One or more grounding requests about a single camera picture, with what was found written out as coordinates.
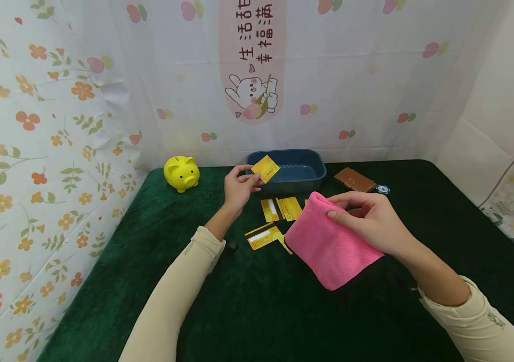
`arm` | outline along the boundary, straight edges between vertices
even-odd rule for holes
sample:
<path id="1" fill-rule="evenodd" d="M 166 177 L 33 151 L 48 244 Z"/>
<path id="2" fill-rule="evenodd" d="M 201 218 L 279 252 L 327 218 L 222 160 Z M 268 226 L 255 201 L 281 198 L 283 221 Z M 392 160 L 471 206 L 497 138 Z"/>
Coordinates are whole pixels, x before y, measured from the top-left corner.
<path id="1" fill-rule="evenodd" d="M 259 174 L 237 176 L 250 165 L 237 166 L 224 180 L 225 202 L 215 215 L 197 228 L 191 242 L 162 276 L 145 308 L 140 312 L 124 346 L 120 362 L 173 362 L 177 338 L 186 313 L 207 275 L 223 252 L 223 238 L 241 214 Z"/>
<path id="2" fill-rule="evenodd" d="M 408 268 L 424 307 L 446 329 L 465 361 L 514 362 L 514 326 L 470 279 L 456 274 L 406 229 L 387 197 L 350 191 L 329 200 L 342 207 L 359 206 L 330 211 L 328 216 Z"/>

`brown leather wallet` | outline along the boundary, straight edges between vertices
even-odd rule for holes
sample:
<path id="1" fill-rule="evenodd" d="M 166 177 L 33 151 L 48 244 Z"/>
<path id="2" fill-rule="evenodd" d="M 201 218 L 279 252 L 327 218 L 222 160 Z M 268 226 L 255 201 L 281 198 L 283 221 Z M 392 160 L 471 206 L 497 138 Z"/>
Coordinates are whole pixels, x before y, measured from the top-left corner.
<path id="1" fill-rule="evenodd" d="M 368 192 L 376 186 L 376 183 L 371 179 L 353 171 L 351 168 L 344 168 L 335 176 L 335 179 L 353 191 Z"/>

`yellow piggy bank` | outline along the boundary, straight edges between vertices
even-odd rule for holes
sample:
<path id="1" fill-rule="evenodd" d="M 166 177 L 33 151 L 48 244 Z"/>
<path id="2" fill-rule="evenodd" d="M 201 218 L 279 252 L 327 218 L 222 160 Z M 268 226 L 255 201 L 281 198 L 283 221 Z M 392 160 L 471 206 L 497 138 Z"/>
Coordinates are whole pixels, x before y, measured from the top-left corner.
<path id="1" fill-rule="evenodd" d="M 164 178 L 178 192 L 198 185 L 200 176 L 192 157 L 174 156 L 164 164 Z"/>

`person's right hand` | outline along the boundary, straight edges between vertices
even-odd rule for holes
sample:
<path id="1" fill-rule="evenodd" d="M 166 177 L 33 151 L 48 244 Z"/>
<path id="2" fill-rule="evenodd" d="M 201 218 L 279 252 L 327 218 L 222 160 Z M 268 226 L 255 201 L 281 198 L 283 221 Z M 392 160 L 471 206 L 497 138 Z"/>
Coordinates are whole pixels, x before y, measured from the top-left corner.
<path id="1" fill-rule="evenodd" d="M 405 248 L 419 243 L 382 194 L 349 191 L 333 195 L 328 200 L 344 208 L 347 205 L 358 206 L 359 209 L 343 213 L 330 211 L 328 217 L 352 229 L 381 252 L 397 256 Z"/>

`pink microfiber cloth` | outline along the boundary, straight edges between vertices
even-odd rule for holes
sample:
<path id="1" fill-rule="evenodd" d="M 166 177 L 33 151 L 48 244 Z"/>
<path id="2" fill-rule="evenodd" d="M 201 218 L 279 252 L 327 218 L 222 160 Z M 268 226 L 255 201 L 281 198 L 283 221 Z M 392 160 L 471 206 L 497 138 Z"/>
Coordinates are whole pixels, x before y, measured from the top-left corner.
<path id="1" fill-rule="evenodd" d="M 329 290 L 336 290 L 383 257 L 359 235 L 331 220 L 331 210 L 345 212 L 319 192 L 312 192 L 303 213 L 285 234 L 285 243 Z"/>

